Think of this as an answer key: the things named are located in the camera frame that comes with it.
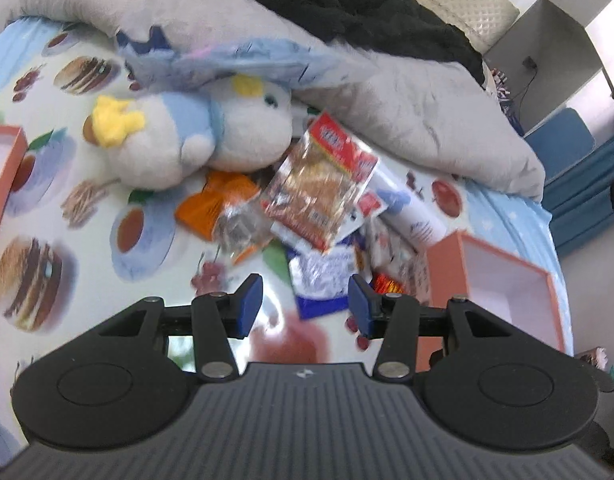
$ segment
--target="black cable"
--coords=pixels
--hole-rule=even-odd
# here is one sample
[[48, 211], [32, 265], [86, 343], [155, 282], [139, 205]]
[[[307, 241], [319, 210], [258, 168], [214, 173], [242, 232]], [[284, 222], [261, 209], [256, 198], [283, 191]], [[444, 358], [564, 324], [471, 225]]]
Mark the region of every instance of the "black cable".
[[[532, 85], [533, 81], [536, 79], [536, 76], [537, 76], [537, 75], [538, 75], [538, 67], [536, 67], [536, 72], [533, 74], [532, 79], [531, 79], [531, 80], [530, 80], [530, 81], [527, 83], [527, 86], [525, 86], [525, 87], [524, 87], [524, 93], [522, 94], [522, 98], [520, 99], [520, 103], [519, 103], [519, 105], [518, 105], [518, 122], [519, 122], [520, 124], [522, 124], [522, 121], [520, 120], [520, 111], [522, 110], [522, 102], [524, 101], [524, 98], [526, 97], [527, 92], [529, 91], [529, 88], [531, 87], [531, 85]], [[520, 95], [520, 93], [521, 93], [521, 92], [523, 92], [523, 91], [522, 91], [522, 90], [520, 90], [520, 92], [518, 92], [518, 93], [517, 93], [517, 94], [516, 94], [516, 95], [513, 97], [513, 99], [512, 99], [512, 100], [515, 100], [515, 99], [516, 99], [516, 98], [517, 98], [517, 97]]]

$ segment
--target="white cylindrical tube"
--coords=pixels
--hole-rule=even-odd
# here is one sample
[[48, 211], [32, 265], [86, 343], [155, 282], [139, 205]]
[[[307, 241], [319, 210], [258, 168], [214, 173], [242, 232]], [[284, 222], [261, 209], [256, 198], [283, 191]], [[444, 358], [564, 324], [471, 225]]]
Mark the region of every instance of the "white cylindrical tube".
[[368, 187], [388, 204], [380, 218], [417, 250], [424, 251], [446, 236], [446, 225], [382, 161]]

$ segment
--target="black blanket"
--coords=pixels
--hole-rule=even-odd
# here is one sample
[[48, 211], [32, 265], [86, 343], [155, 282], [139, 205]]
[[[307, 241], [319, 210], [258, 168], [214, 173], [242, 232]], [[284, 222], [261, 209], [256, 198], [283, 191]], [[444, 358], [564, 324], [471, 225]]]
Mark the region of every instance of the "black blanket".
[[482, 84], [482, 56], [464, 33], [416, 0], [256, 0], [325, 42], [461, 63]]

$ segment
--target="silver bolt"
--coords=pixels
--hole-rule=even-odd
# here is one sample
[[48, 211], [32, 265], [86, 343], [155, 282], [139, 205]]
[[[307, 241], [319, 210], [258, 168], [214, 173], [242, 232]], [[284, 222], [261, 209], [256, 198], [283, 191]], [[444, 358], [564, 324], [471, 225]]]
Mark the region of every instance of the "silver bolt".
[[212, 379], [223, 379], [233, 372], [233, 367], [223, 361], [212, 361], [205, 364], [200, 370], [203, 375]]
[[401, 379], [409, 375], [409, 367], [399, 361], [387, 361], [378, 366], [378, 373], [388, 379]]

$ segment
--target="plush toy head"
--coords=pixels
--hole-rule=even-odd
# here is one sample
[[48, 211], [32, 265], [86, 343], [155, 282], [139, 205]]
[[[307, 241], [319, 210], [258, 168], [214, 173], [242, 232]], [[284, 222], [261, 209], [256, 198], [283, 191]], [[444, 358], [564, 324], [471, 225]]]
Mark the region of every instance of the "plush toy head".
[[122, 33], [117, 39], [136, 81], [152, 93], [132, 101], [99, 98], [92, 130], [112, 170], [142, 189], [176, 186], [205, 165], [238, 172], [269, 166], [291, 142], [289, 88], [333, 86], [368, 75], [332, 52], [289, 40], [251, 40], [181, 55], [158, 28], [146, 43]]

